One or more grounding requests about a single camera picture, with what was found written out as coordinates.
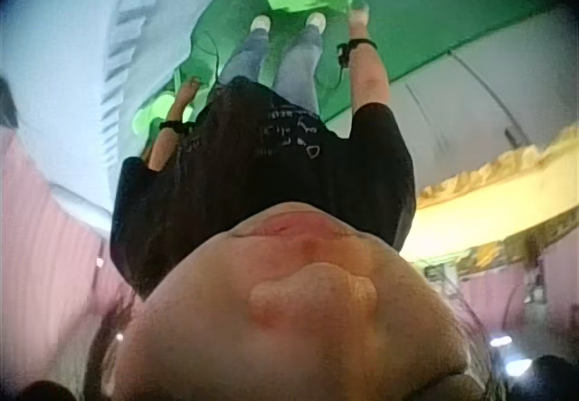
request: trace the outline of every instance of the jeans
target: jeans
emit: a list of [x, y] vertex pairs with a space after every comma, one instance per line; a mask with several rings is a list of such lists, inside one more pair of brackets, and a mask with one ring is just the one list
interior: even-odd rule
[[[235, 77], [258, 82], [260, 68], [270, 49], [268, 33], [258, 28], [233, 52], [219, 75], [219, 84], [227, 84]], [[307, 25], [286, 47], [273, 91], [304, 110], [319, 114], [314, 72], [322, 55], [322, 37], [317, 27]]]

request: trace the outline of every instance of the white shoe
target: white shoe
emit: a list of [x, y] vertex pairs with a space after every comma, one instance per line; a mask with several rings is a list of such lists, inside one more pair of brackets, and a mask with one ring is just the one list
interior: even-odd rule
[[326, 30], [326, 17], [320, 12], [314, 12], [309, 16], [308, 20], [306, 21], [306, 25], [316, 26], [319, 30], [319, 33], [322, 34], [324, 33], [324, 30]]
[[257, 30], [258, 28], [262, 28], [263, 30], [269, 33], [271, 29], [271, 19], [265, 14], [260, 14], [257, 18], [253, 20], [252, 28], [250, 29], [250, 31]]

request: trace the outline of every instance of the black t-shirt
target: black t-shirt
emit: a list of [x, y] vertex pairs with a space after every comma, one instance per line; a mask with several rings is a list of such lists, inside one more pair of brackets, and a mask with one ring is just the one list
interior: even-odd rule
[[[413, 163], [385, 105], [358, 110], [343, 139], [259, 84], [226, 89], [230, 101], [202, 112], [163, 171], [140, 158], [123, 164], [111, 257], [141, 296], [206, 239], [281, 202], [311, 204], [401, 249], [415, 211]], [[237, 98], [241, 110], [224, 110]]]

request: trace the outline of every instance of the lips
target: lips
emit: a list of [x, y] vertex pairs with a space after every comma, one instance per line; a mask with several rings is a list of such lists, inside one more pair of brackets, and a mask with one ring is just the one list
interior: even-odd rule
[[243, 235], [295, 237], [308, 234], [336, 239], [352, 233], [347, 226], [329, 215], [318, 212], [291, 212], [268, 217]]

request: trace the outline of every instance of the hand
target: hand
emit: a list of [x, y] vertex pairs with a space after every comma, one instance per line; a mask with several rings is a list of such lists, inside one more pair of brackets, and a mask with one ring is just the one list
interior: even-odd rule
[[185, 81], [179, 88], [179, 91], [175, 97], [175, 101], [179, 104], [188, 104], [195, 99], [200, 86], [201, 82], [197, 77], [190, 78], [189, 80]]
[[364, 7], [361, 9], [350, 9], [350, 12], [347, 16], [347, 21], [350, 27], [358, 27], [358, 26], [368, 26], [368, 22], [370, 21], [370, 7], [364, 3]]

